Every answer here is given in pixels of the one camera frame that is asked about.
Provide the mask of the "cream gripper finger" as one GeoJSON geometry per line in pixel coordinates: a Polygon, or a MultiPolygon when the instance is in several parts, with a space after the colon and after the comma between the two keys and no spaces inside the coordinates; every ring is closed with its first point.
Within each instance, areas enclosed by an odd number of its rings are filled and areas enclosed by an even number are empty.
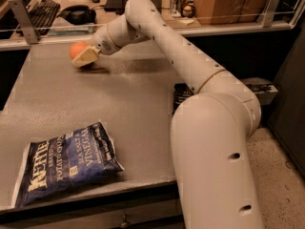
{"type": "Polygon", "coordinates": [[[72,64],[77,67],[81,68],[86,65],[89,65],[99,59],[99,52],[96,47],[88,46],[84,50],[84,54],[81,58],[72,59],[72,64]]]}

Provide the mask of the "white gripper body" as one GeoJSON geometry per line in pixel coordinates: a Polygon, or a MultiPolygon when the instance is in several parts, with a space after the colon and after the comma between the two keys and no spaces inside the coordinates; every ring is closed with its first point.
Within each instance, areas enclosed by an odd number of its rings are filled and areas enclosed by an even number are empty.
{"type": "Polygon", "coordinates": [[[91,38],[91,41],[91,44],[104,55],[112,55],[120,50],[112,41],[106,26],[99,28],[91,38]]]}

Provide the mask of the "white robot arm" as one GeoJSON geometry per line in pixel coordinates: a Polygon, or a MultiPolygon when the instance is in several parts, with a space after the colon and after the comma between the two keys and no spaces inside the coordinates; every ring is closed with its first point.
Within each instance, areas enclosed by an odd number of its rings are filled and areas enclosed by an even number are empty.
{"type": "Polygon", "coordinates": [[[162,18],[151,0],[128,0],[122,15],[71,46],[76,67],[151,39],[193,96],[171,124],[173,166],[186,229],[264,229],[247,152],[260,103],[234,75],[162,18]]]}

